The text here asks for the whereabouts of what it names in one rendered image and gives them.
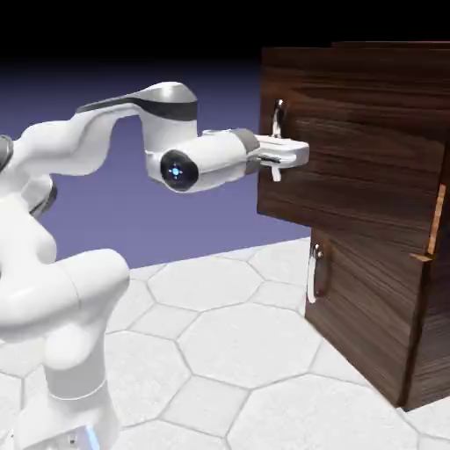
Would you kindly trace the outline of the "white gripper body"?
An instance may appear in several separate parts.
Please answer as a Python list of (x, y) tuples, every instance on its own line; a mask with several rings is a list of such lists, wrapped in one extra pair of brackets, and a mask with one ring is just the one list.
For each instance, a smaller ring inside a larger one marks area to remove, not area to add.
[(298, 167), (309, 160), (309, 145), (290, 138), (257, 135), (259, 147), (252, 151), (252, 159), (266, 166), (280, 169)]

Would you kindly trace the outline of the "large dark wood cabinet door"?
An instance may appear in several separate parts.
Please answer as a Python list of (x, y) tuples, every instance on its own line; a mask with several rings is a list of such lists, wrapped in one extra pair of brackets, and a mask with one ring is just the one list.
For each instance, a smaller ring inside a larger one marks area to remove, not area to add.
[(260, 171), (259, 213), (424, 253), (450, 138), (450, 48), (266, 48), (263, 133), (276, 99), (282, 134), (309, 160), (279, 182)]

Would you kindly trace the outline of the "small dark wood cabinet door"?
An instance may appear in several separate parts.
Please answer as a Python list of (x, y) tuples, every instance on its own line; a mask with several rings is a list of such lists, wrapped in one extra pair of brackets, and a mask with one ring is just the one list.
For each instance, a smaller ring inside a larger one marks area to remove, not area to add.
[(306, 318), (391, 404), (406, 402), (429, 256), (313, 229), (330, 253), (330, 284)]

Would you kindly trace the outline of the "dark wood cabinet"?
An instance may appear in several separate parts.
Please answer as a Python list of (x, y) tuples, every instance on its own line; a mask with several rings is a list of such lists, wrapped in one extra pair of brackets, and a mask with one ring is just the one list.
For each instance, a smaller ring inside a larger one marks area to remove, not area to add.
[[(329, 47), (414, 46), (450, 48), (450, 42), (342, 42)], [(321, 231), (385, 243), (348, 232)], [(450, 396), (450, 138), (446, 141), (429, 245), (424, 253), (413, 254), (429, 256), (432, 261), (423, 276), (407, 398), (403, 406), (397, 406), (405, 410)]]

